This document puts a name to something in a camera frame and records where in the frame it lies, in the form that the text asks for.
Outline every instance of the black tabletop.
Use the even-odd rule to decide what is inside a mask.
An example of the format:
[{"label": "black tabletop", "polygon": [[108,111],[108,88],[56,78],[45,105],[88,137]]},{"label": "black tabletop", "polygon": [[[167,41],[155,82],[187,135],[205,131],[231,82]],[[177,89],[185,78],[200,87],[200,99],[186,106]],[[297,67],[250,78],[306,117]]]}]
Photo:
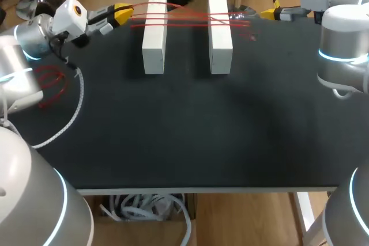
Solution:
[{"label": "black tabletop", "polygon": [[[164,75],[144,74],[143,29],[129,24],[69,45],[85,100],[39,153],[76,188],[336,186],[367,156],[369,97],[339,100],[319,84],[319,28],[253,20],[256,41],[232,29],[229,75],[209,73],[207,28],[168,28]],[[11,117],[31,145],[71,118],[79,85],[68,76],[51,107]]]}]

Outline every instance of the red cable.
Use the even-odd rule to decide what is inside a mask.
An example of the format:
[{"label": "red cable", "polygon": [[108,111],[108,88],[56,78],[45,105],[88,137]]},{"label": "red cable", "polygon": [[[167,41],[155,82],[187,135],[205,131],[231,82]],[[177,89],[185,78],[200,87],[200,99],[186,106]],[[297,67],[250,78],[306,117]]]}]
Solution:
[{"label": "red cable", "polygon": [[[185,6],[181,6],[181,5],[178,5],[178,4],[169,3],[169,2],[157,2],[157,1],[142,2],[142,3],[137,3],[137,4],[132,5],[132,7],[142,6],[142,5],[148,5],[148,4],[165,4],[167,6],[172,6],[172,7],[176,7],[176,8],[182,8],[182,9],[185,9],[185,10],[189,10],[189,11],[191,11],[191,14],[192,15],[195,15],[195,16],[208,15],[208,17],[213,18],[213,17],[210,16],[211,14],[209,14],[209,13],[196,12],[195,10],[193,10],[191,8],[188,8],[188,7],[185,7]],[[235,13],[244,13],[244,12],[230,12],[230,13],[216,13],[216,14],[235,14]]]},{"label": "red cable", "polygon": [[176,23],[167,23],[167,24],[134,24],[131,25],[131,28],[134,27],[145,27],[145,26],[173,26],[173,27],[208,27],[211,26],[235,26],[235,27],[247,27],[248,25],[243,24],[176,24]]},{"label": "red cable", "polygon": [[[168,14],[170,16],[177,16],[180,14],[190,14],[193,15],[194,13],[141,13],[141,14],[133,14],[132,16],[143,16],[146,14]],[[214,15],[214,14],[248,14],[248,12],[229,12],[229,13],[203,13],[203,12],[196,12],[196,14],[201,14],[204,16],[210,16],[210,15]]]},{"label": "red cable", "polygon": [[[183,20],[183,21],[201,21],[200,19],[197,18],[161,18],[161,17],[133,17],[131,18],[133,21],[134,20]],[[218,20],[218,19],[214,19],[214,18],[208,18],[208,20],[210,21],[229,21],[229,22],[237,22],[237,23],[243,23],[244,26],[250,26],[250,22],[249,21],[239,21],[239,20]]]},{"label": "red cable", "polygon": [[[53,102],[55,102],[57,99],[59,99],[61,97],[61,95],[63,93],[65,93],[65,90],[67,88],[67,80],[66,80],[66,76],[64,75],[63,72],[61,72],[59,70],[59,68],[57,66],[41,66],[39,68],[37,68],[35,70],[35,72],[39,73],[41,71],[49,71],[49,72],[46,72],[44,73],[43,75],[41,75],[37,80],[41,86],[42,89],[48,89],[54,85],[56,85],[58,82],[64,80],[64,85],[62,87],[62,89],[54,96],[52,96],[50,99],[42,102],[42,103],[39,103],[39,107],[40,108],[44,108],[46,106],[49,106],[51,105]],[[47,78],[50,78],[51,76],[56,76],[56,79],[46,83],[46,84],[42,84],[42,82],[47,79]]]}]

